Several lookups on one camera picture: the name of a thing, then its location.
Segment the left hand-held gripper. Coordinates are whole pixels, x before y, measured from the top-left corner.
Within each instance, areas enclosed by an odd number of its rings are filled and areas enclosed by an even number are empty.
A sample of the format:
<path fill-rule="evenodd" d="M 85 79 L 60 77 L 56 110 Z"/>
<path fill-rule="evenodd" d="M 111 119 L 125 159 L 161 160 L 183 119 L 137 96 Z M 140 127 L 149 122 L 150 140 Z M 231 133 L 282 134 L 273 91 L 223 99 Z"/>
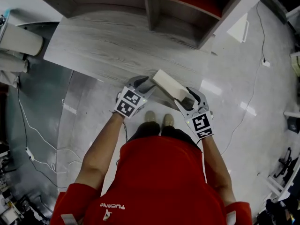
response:
<path fill-rule="evenodd" d="M 123 90 L 117 95 L 114 112 L 118 112 L 125 118 L 131 118 L 145 105 L 149 97 L 156 89 L 156 85 L 138 90 L 139 86 L 149 79 L 148 76 L 136 76 L 128 80 Z"/>

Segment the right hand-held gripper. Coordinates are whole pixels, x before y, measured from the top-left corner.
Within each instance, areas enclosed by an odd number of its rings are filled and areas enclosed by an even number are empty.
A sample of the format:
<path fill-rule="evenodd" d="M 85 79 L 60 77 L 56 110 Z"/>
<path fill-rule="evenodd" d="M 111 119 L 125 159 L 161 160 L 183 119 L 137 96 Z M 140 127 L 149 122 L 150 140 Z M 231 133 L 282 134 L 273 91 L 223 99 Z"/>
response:
<path fill-rule="evenodd" d="M 180 101 L 174 98 L 174 102 L 182 113 L 185 123 L 199 140 L 212 136 L 214 134 L 211 124 L 212 114 L 205 95 L 192 87 L 187 87 L 187 90 L 197 101 L 197 110 L 194 109 L 195 102 L 192 99 L 184 98 Z"/>

